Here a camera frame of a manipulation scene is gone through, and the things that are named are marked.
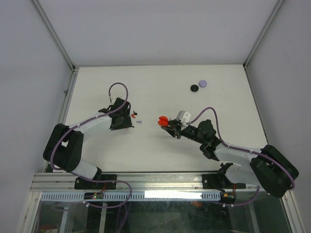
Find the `red earbud charging case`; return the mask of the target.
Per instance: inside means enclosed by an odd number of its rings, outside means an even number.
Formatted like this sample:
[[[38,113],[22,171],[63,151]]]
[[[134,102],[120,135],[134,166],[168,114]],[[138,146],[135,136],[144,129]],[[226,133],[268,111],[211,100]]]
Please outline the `red earbud charging case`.
[[[160,116],[158,125],[161,127],[167,127],[169,125],[169,120],[166,116]]]

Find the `black earbud charging case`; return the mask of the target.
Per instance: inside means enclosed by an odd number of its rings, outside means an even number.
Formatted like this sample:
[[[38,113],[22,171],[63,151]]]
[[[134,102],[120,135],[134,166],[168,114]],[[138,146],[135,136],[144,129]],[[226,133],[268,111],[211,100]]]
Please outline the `black earbud charging case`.
[[[191,85],[190,90],[192,92],[197,92],[199,90],[199,86],[196,84]]]

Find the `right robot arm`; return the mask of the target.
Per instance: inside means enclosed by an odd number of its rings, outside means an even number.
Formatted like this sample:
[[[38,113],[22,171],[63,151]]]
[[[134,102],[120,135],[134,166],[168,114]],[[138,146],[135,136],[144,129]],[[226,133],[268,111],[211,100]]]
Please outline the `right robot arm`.
[[[158,124],[176,139],[185,137],[199,143],[206,158],[223,163],[217,172],[219,189],[243,183],[261,187],[272,196],[281,198],[299,175],[297,168],[272,145],[251,149],[222,142],[209,119],[195,127],[161,116]]]

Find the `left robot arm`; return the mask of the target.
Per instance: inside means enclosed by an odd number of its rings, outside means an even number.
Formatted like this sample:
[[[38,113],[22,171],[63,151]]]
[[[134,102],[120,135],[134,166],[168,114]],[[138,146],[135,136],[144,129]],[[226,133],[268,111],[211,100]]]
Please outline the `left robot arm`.
[[[68,173],[85,179],[90,188],[102,183],[102,170],[82,158],[83,143],[107,131],[132,127],[131,104],[117,98],[108,108],[75,125],[57,124],[47,142],[43,158]]]

